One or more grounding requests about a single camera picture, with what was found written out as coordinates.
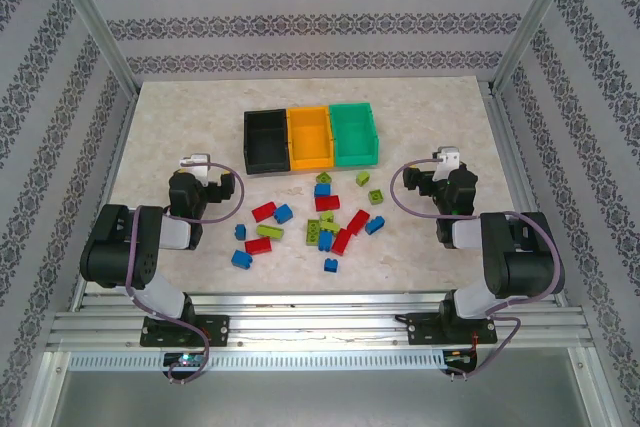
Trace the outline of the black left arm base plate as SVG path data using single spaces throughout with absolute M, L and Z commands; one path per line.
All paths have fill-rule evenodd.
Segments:
M 208 339 L 210 347 L 226 347 L 230 318 L 223 315 L 197 315 L 195 328 Z M 142 347 L 202 348 L 202 337 L 175 322 L 145 317 L 139 343 Z

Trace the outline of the aluminum side rail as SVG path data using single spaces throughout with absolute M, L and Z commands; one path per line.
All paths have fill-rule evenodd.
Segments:
M 89 232 L 92 232 L 92 229 L 98 219 L 102 207 L 106 203 L 108 203 L 111 198 L 138 100 L 139 97 L 136 97 L 135 99 L 132 99 L 128 102 L 126 111 L 121 119 L 121 123 L 117 132 L 116 142 L 113 146 L 109 159 L 106 177 L 104 178 L 104 182 L 101 185 L 101 195 L 99 197 L 99 200 L 97 201 L 93 217 L 89 224 Z M 83 279 L 80 273 L 77 273 L 74 284 L 72 286 L 71 295 L 69 297 L 69 312 L 76 312 L 79 310 L 79 307 L 82 304 L 85 289 L 86 281 Z
M 493 93 L 489 82 L 479 82 L 479 88 L 513 206 L 517 211 L 538 211 L 539 205 L 502 99 Z

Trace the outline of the green plastic bin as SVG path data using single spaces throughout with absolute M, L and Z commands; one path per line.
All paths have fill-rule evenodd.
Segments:
M 378 163 L 379 137 L 369 103 L 329 106 L 338 167 L 372 166 Z

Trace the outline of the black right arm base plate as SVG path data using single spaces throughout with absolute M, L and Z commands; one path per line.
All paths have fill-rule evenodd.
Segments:
M 406 315 L 410 345 L 494 345 L 494 324 L 486 319 L 462 319 L 440 313 Z

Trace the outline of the aluminum frame post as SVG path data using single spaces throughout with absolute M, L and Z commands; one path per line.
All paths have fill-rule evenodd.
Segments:
M 135 79 L 125 56 L 101 14 L 95 0 L 71 0 L 76 11 L 95 40 L 107 64 L 127 96 L 140 93 L 141 87 Z
M 502 92 L 527 46 L 542 23 L 553 0 L 532 0 L 522 18 L 515 35 L 503 54 L 497 70 L 489 82 L 490 91 L 497 95 Z

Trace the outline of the black plastic bin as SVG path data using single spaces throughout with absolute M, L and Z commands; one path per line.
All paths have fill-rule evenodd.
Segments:
M 285 109 L 244 113 L 244 161 L 248 175 L 290 170 Z

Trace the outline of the gray metal panel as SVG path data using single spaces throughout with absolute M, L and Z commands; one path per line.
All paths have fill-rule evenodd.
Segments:
M 564 378 L 433 371 L 223 372 L 184 387 L 158 373 L 73 372 L 54 427 L 590 427 Z

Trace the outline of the orange plastic bin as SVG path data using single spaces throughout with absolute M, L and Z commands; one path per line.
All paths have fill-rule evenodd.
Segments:
M 293 171 L 333 168 L 334 138 L 329 106 L 289 108 L 286 120 L 290 168 Z

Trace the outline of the aluminum rail frame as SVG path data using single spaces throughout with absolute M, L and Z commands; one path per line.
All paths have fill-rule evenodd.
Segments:
M 245 351 L 346 351 L 409 349 L 399 314 L 433 313 L 441 292 L 292 295 L 204 295 L 192 297 L 201 314 L 230 320 L 227 347 Z M 580 307 L 554 298 L 517 305 L 508 314 L 522 326 L 513 348 L 593 346 Z M 114 293 L 89 293 L 72 312 L 55 315 L 45 347 L 49 351 L 137 351 L 143 314 Z

